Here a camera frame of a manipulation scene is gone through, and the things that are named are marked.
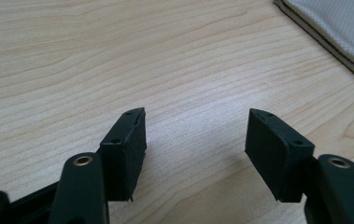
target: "table surface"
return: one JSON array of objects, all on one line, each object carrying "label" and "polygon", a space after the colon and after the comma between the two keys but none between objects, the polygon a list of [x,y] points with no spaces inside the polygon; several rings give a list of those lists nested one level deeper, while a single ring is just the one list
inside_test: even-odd
[{"label": "table surface", "polygon": [[271,0],[0,0],[0,190],[12,201],[147,111],[134,202],[113,223],[305,223],[244,152],[248,110],[354,161],[354,75]]}]

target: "screw hole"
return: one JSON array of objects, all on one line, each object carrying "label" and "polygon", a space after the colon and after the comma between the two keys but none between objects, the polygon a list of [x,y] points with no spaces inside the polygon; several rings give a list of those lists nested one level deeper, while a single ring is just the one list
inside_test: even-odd
[{"label": "screw hole", "polygon": [[89,164],[91,161],[92,161],[92,157],[82,156],[82,157],[76,158],[74,160],[74,164],[76,166],[83,166],[83,165]]},{"label": "screw hole", "polygon": [[339,168],[350,168],[350,164],[348,164],[348,162],[337,159],[337,158],[329,158],[328,162],[334,166],[337,166]]},{"label": "screw hole", "polygon": [[110,140],[110,142],[113,144],[119,144],[121,142],[121,140],[119,138],[115,138],[115,139]]}]

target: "gray cloth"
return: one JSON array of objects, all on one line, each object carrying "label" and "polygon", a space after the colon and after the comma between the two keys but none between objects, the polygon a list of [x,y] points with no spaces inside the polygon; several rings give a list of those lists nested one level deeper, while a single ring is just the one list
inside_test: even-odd
[{"label": "gray cloth", "polygon": [[275,4],[354,73],[354,0],[275,0]]}]

